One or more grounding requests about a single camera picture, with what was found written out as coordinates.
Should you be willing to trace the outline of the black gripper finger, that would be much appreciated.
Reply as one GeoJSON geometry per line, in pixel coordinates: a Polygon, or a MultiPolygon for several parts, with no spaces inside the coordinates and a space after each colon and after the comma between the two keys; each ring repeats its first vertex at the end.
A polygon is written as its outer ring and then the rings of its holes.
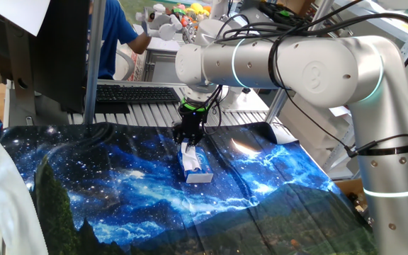
{"type": "Polygon", "coordinates": [[[181,149],[183,143],[188,145],[188,134],[182,127],[181,123],[173,124],[173,137],[179,149],[181,149]]]}
{"type": "Polygon", "coordinates": [[[202,131],[197,131],[195,133],[192,133],[190,137],[188,138],[188,145],[191,147],[196,146],[203,138],[204,133],[202,131]]]}

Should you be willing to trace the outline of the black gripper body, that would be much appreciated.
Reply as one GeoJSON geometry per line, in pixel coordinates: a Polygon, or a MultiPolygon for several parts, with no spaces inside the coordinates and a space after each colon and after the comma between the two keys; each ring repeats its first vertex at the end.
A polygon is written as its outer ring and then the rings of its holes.
{"type": "Polygon", "coordinates": [[[201,110],[180,110],[181,122],[177,126],[178,133],[184,137],[202,137],[203,130],[201,123],[203,122],[205,112],[201,110]]]}

